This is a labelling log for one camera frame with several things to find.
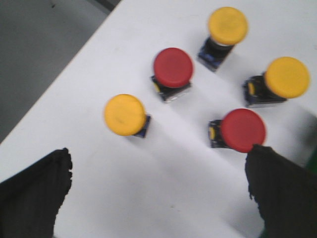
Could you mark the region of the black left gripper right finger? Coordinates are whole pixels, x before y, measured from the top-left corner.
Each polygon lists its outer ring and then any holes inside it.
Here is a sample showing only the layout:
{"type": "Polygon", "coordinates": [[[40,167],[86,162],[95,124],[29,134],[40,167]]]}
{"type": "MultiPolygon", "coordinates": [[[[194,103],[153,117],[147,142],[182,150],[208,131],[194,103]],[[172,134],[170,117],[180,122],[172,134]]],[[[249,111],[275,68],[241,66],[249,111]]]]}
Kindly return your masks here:
{"type": "Polygon", "coordinates": [[[317,236],[316,174],[257,144],[247,154],[245,173],[264,221],[264,238],[317,236]]]}

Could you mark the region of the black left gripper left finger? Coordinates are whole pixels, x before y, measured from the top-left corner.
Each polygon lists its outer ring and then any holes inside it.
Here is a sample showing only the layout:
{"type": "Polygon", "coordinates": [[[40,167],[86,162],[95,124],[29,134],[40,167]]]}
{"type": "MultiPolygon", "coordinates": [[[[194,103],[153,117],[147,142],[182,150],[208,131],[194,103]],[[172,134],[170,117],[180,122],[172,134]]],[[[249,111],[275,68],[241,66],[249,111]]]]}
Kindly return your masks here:
{"type": "Polygon", "coordinates": [[[0,236],[52,238],[72,185],[68,149],[55,150],[0,184],[0,236]]]}

